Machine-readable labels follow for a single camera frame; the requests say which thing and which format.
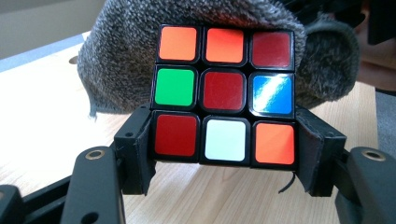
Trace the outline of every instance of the orange sticker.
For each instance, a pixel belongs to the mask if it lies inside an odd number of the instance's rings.
[[[161,33],[159,56],[163,60],[193,61],[197,30],[192,27],[165,26]]]
[[[294,130],[289,125],[259,123],[256,126],[256,161],[294,163]]]
[[[209,29],[206,59],[213,63],[241,63],[244,59],[244,33],[240,30]]]

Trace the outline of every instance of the knitted beanie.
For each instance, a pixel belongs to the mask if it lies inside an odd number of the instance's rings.
[[[107,0],[78,55],[91,116],[149,102],[161,24],[292,30],[296,104],[308,108],[346,95],[358,73],[351,28],[325,16],[304,26],[276,0]]]

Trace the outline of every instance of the wooden table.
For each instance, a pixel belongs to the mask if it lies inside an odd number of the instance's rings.
[[[71,175],[83,150],[108,146],[128,115],[89,118],[89,101],[69,59],[80,46],[0,74],[0,185],[29,194]],[[375,89],[357,84],[314,113],[345,134],[346,149],[377,148]],[[334,197],[312,198],[301,183],[278,194],[290,172],[161,163],[148,196],[124,196],[128,223],[338,223]]]

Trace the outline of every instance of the cube face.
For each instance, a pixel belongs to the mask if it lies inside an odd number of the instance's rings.
[[[213,65],[243,66],[247,61],[247,41],[236,29],[205,29],[203,60]]]
[[[293,71],[292,32],[255,32],[250,46],[250,62],[255,68]]]
[[[235,69],[207,69],[200,78],[202,109],[218,114],[238,114],[246,104],[247,81]]]
[[[249,111],[254,116],[294,119],[294,85],[289,74],[257,72],[249,78]]]
[[[249,137],[250,124],[246,119],[206,117],[200,163],[248,166]]]
[[[154,74],[152,107],[190,110],[196,104],[197,72],[189,66],[157,66]]]
[[[294,123],[257,121],[253,139],[252,167],[295,169]]]
[[[152,158],[160,161],[198,162],[200,120],[195,114],[156,111],[152,130]]]
[[[157,63],[196,63],[201,29],[194,26],[162,25]]]
[[[295,170],[293,41],[286,30],[162,25],[150,157]]]

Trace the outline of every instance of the black mechanical arm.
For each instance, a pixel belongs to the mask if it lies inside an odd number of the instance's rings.
[[[307,109],[297,107],[296,118],[305,191],[328,197],[336,186],[341,223],[396,223],[396,160],[368,147],[347,152],[346,137]],[[122,194],[147,194],[155,175],[150,120],[140,106],[110,147],[83,151],[71,176],[37,192],[22,198],[17,187],[0,186],[0,223],[125,223]]]

